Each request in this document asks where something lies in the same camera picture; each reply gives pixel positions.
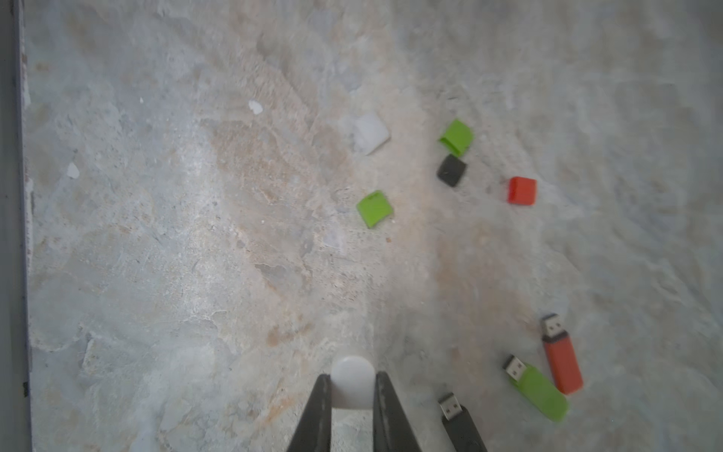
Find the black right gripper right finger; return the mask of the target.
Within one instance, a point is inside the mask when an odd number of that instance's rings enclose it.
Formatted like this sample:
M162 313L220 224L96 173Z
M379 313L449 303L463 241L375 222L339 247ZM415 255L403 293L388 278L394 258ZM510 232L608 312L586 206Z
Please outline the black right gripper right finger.
M373 398L373 451L421 452L395 387L386 372L378 372Z

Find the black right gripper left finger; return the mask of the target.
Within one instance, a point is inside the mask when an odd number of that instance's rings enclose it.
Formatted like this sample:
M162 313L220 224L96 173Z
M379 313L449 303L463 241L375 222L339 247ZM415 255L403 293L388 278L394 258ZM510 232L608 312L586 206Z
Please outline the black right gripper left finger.
M321 374L314 383L287 452L330 452L332 417L331 376Z

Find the white rounded usb cap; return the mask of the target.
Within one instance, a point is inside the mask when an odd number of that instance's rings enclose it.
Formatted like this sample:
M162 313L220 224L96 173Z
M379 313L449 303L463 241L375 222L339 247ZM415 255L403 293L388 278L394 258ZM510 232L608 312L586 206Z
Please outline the white rounded usb cap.
M331 365L331 404L340 410L371 410L376 367L371 358L359 353L337 356Z

